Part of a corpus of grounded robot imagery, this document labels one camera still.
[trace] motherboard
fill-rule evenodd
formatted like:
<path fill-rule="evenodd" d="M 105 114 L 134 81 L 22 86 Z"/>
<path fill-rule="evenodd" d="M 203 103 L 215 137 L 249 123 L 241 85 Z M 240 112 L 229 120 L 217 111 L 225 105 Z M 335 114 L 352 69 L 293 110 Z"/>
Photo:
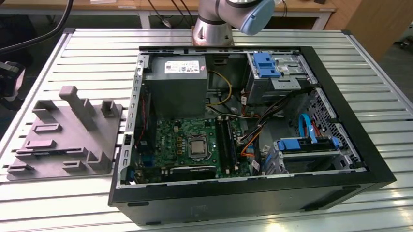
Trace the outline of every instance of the motherboard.
<path fill-rule="evenodd" d="M 209 174 L 213 173 L 212 179 L 249 176 L 247 160 L 231 156 L 225 157 L 227 154 L 237 154 L 236 150 L 221 151 L 223 141 L 220 133 L 216 134 L 219 131 L 216 127 L 220 126 L 220 122 L 224 122 L 224 120 L 219 121 L 215 118 L 156 121 L 154 154 L 152 160 L 149 160 L 150 163 L 144 160 L 144 182 L 163 182 L 161 175 L 168 170 L 191 172 L 189 168 L 196 167 L 205 169 L 203 173 L 207 173 L 209 169 Z M 231 119 L 227 120 L 227 123 L 227 133 L 231 133 L 232 138 L 229 144 L 236 149 L 236 138 L 241 136 L 239 121 Z"/>

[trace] aluminum table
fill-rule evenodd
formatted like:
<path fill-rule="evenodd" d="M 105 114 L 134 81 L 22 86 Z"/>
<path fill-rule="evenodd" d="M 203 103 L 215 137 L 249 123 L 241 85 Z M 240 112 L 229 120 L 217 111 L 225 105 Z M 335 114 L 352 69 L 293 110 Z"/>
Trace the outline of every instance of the aluminum table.
<path fill-rule="evenodd" d="M 36 100 L 74 85 L 92 104 L 128 106 L 140 45 L 191 45 L 188 29 L 76 29 L 64 33 L 0 143 L 0 231 L 362 231 L 413 229 L 413 105 L 351 35 L 340 31 L 264 30 L 236 45 L 312 46 L 396 182 L 326 211 L 138 228 L 106 206 L 110 174 L 53 181 L 6 182 L 6 166 L 24 142 Z M 117 143 L 122 140 L 120 123 Z"/>

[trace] power supply label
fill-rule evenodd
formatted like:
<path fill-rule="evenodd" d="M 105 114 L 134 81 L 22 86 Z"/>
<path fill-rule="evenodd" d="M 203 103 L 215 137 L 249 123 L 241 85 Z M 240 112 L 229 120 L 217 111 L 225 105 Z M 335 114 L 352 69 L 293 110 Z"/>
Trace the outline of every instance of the power supply label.
<path fill-rule="evenodd" d="M 199 73 L 199 61 L 180 60 L 165 62 L 165 74 L 173 73 Z"/>

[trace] red wire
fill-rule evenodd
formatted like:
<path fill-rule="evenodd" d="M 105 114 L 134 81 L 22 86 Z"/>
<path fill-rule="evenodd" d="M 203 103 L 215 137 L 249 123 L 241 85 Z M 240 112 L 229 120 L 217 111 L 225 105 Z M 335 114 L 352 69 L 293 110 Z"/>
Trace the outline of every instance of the red wire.
<path fill-rule="evenodd" d="M 314 122 L 311 122 L 311 125 L 312 125 L 312 127 L 314 127 L 314 130 L 315 130 L 316 136 L 320 136 L 320 132 L 319 132 L 319 129 L 318 129 L 318 127 L 316 127 L 315 123 L 314 123 Z"/>
<path fill-rule="evenodd" d="M 146 116 L 145 116 L 145 113 L 144 113 L 144 99 L 140 98 L 140 100 L 141 100 L 141 114 L 142 114 L 142 129 L 141 129 L 141 133 L 140 133 L 136 145 L 138 145 L 138 142 L 140 142 L 141 137 L 142 137 L 144 130 L 146 129 Z"/>

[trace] yellow wire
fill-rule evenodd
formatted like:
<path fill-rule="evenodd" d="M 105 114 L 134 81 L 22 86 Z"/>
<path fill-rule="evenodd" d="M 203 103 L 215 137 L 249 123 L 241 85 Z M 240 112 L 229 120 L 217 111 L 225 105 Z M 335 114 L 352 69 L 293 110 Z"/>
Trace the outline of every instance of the yellow wire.
<path fill-rule="evenodd" d="M 217 73 L 217 72 L 215 72 L 215 71 L 212 71 L 212 70 L 209 70 L 209 71 L 207 71 L 207 72 L 208 72 L 208 73 L 215 73 L 217 76 L 220 76 L 220 78 L 225 81 L 227 86 L 229 87 L 229 93 L 227 94 L 225 99 L 223 99 L 223 100 L 221 100 L 220 102 L 217 102 L 217 103 L 205 104 L 207 106 L 220 105 L 220 104 L 224 103 L 224 102 L 229 99 L 229 97 L 231 97 L 231 94 L 232 94 L 232 86 L 231 86 L 231 83 L 227 81 L 225 77 L 224 77 L 220 73 Z"/>

